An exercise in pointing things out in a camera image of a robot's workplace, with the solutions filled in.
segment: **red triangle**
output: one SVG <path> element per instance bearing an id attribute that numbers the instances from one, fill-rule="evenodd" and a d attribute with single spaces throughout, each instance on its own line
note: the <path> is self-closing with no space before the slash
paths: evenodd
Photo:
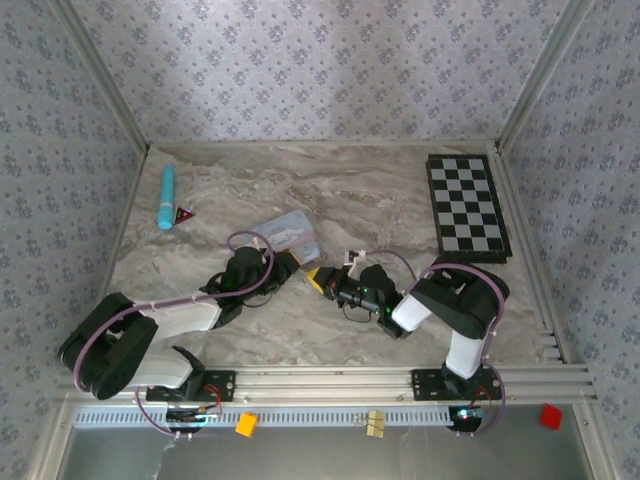
<path id="1" fill-rule="evenodd" d="M 191 217 L 195 217 L 195 213 L 184 209 L 182 207 L 178 207 L 176 210 L 176 221 L 174 222 L 176 225 L 184 222 L 185 220 L 189 220 Z"/>

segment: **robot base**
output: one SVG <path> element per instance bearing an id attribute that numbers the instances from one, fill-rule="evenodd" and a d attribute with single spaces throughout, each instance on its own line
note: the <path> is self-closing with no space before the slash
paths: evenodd
<path id="1" fill-rule="evenodd" d="M 411 385 L 415 401 L 428 400 L 487 400 L 478 398 L 478 389 L 484 389 L 491 396 L 491 400 L 501 400 L 500 383 L 493 370 L 480 367 L 469 379 L 464 380 L 441 369 L 417 369 L 411 371 Z"/>

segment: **red cube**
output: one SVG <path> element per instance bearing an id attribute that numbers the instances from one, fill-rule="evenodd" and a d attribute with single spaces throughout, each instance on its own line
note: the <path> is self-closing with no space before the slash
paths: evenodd
<path id="1" fill-rule="evenodd" d="M 545 403 L 542 407 L 542 416 L 540 417 L 540 423 L 551 430 L 558 430 L 560 423 L 562 423 L 562 410 L 553 405 Z"/>

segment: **purple floral wallpaper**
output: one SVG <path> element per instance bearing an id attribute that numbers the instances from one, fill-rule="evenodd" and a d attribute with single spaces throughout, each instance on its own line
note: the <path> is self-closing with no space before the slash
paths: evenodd
<path id="1" fill-rule="evenodd" d="M 495 138 L 566 0 L 74 0 L 147 140 Z"/>
<path id="2" fill-rule="evenodd" d="M 508 157 L 568 338 L 640 478 L 640 5 L 597 0 Z"/>
<path id="3" fill-rule="evenodd" d="M 46 2 L 0 1 L 0 478 L 22 478 L 139 156 Z"/>

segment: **marble surface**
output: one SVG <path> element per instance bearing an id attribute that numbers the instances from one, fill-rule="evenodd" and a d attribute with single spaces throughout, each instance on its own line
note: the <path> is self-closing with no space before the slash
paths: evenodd
<path id="1" fill-rule="evenodd" d="M 348 249 L 391 248 L 417 271 L 437 256 L 424 161 L 447 150 L 427 146 L 207 146 L 151 149 L 120 247 L 110 290 L 135 299 L 191 294 L 223 270 L 227 236 L 301 208 L 318 232 L 322 256 L 304 265 L 266 306 L 222 329 L 174 337 L 206 365 L 439 365 L 450 330 L 425 322 L 394 340 L 374 321 L 346 320 L 304 272 L 339 266 Z M 170 231 L 155 224 L 164 166 L 176 171 L 177 205 L 196 216 Z M 487 268 L 512 294 L 491 349 L 497 364 L 540 360 L 541 322 L 531 307 L 522 259 Z M 376 259 L 398 288 L 410 283 L 393 257 Z"/>

